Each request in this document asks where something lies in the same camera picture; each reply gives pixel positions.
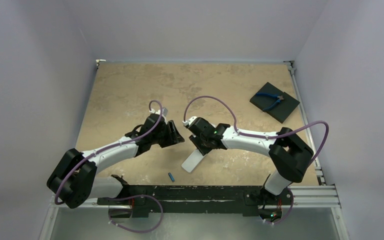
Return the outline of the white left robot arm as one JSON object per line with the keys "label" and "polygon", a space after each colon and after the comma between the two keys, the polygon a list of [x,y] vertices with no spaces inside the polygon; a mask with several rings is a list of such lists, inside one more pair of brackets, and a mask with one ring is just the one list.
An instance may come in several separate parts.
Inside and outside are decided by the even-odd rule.
{"label": "white left robot arm", "polygon": [[110,198],[122,205],[129,199],[122,178],[97,178],[96,175],[116,163],[138,157],[149,151],[152,145],[166,148],[184,141],[173,120],[152,113],[143,124],[135,126],[113,143],[83,152],[75,148],[67,150],[46,186],[71,209],[89,198]]}

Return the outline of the white remote control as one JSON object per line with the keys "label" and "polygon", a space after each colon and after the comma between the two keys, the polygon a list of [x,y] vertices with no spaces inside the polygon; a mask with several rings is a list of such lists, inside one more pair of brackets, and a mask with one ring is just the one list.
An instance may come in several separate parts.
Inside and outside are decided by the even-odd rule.
{"label": "white remote control", "polygon": [[195,149],[181,164],[183,170],[187,173],[191,173],[198,164],[205,158],[205,154],[202,154],[198,149]]}

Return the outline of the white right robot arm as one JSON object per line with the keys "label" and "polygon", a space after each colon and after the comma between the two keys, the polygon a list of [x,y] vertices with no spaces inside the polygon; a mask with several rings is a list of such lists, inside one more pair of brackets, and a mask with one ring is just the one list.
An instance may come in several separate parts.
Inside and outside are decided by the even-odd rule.
{"label": "white right robot arm", "polygon": [[302,182],[313,158],[313,150],[291,129],[283,127],[276,132],[257,132],[235,129],[233,125],[211,124],[202,117],[193,116],[183,121],[191,132],[190,141],[195,150],[181,167],[191,173],[212,150],[244,150],[269,157],[275,171],[260,196],[268,204],[280,198],[282,191],[292,183]]}

